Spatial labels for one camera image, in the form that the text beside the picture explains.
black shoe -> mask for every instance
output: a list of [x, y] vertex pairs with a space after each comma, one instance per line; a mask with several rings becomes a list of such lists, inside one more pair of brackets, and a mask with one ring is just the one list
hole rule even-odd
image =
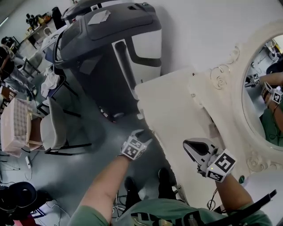
[[138, 190], [136, 184], [134, 183], [134, 180], [131, 177], [127, 177], [125, 179], [124, 183], [125, 189], [128, 191]]
[[158, 171], [158, 178], [159, 178], [159, 183], [161, 182], [169, 182], [170, 181], [170, 176], [169, 172], [166, 168], [161, 168]]

person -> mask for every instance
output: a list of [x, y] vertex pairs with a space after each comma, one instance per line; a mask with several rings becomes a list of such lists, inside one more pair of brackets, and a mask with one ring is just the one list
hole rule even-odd
[[[169, 182], [168, 171], [161, 169], [159, 171], [159, 198], [154, 200], [141, 201], [134, 181], [127, 177], [125, 180], [126, 209], [116, 221], [112, 222], [113, 203], [130, 162], [127, 156], [118, 155], [94, 179], [71, 217], [69, 226], [108, 226], [110, 224], [114, 226], [197, 226], [226, 217], [208, 209], [190, 207], [183, 201], [176, 200]], [[227, 211], [245, 209], [252, 204], [251, 196], [231, 174], [222, 183], [216, 182], [216, 187]], [[251, 214], [241, 223], [242, 225], [246, 225], [245, 223], [247, 225], [272, 225], [262, 211]]]
[[10, 55], [3, 47], [0, 47], [0, 79], [12, 87], [15, 91], [24, 93], [27, 97], [31, 92], [35, 96], [35, 86], [18, 70]]
[[[271, 87], [276, 88], [283, 86], [283, 72], [277, 72], [260, 77], [260, 84], [267, 82]], [[270, 93], [267, 90], [262, 92], [262, 98], [267, 104]], [[269, 102], [265, 109], [261, 123], [265, 132], [265, 139], [274, 145], [283, 147], [283, 102], [278, 106], [274, 101]]]

gray floor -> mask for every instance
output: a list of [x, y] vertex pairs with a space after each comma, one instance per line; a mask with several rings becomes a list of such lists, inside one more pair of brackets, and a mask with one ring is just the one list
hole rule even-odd
[[[24, 158], [29, 155], [32, 159], [36, 152], [23, 153], [19, 159], [2, 157], [1, 160], [8, 160], [11, 166], [19, 167], [20, 170], [7, 170], [7, 166], [1, 164], [1, 174], [4, 183], [29, 181], [32, 176], [31, 184], [37, 189], [46, 190], [69, 215], [72, 215], [94, 177], [119, 154], [121, 145], [133, 130], [142, 128], [148, 137], [153, 136], [145, 121], [138, 120], [135, 114], [120, 118], [116, 124], [109, 122], [98, 111], [93, 100], [84, 94], [72, 74], [67, 73], [67, 77], [71, 87], [78, 92], [79, 98], [64, 87], [56, 93], [55, 98], [63, 108], [82, 115], [81, 118], [66, 115], [69, 144], [91, 142], [92, 146], [65, 150], [83, 152], [75, 156], [55, 156], [39, 152], [32, 162], [32, 171], [27, 168]], [[154, 139], [143, 156], [131, 163], [127, 173], [135, 179], [138, 188], [141, 189], [142, 199], [157, 198], [157, 172], [161, 167], [169, 169], [170, 165], [159, 143]], [[123, 185], [119, 194], [126, 194]], [[50, 214], [41, 218], [43, 223], [37, 223], [58, 226], [59, 208], [54, 207], [51, 210], [44, 207], [43, 211]], [[69, 218], [64, 212], [61, 214], [60, 225], [63, 226]]]

white wall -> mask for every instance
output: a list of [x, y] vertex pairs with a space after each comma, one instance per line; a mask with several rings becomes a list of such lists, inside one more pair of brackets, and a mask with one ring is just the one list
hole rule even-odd
[[0, 27], [0, 39], [5, 36], [15, 36], [21, 42], [29, 25], [26, 23], [26, 14], [44, 14], [51, 12], [58, 6], [61, 13], [72, 5], [71, 0], [26, 0], [10, 16], [6, 23]]
[[163, 72], [190, 64], [203, 71], [227, 59], [235, 43], [283, 18], [277, 0], [147, 0], [163, 29]]

white chair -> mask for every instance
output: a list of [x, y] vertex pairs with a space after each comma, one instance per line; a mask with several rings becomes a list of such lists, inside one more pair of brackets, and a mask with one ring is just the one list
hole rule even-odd
[[80, 117], [79, 114], [63, 110], [53, 99], [47, 97], [50, 114], [45, 116], [40, 123], [41, 140], [45, 154], [73, 155], [59, 153], [59, 150], [91, 146], [91, 143], [69, 146], [67, 141], [67, 127], [64, 114]]

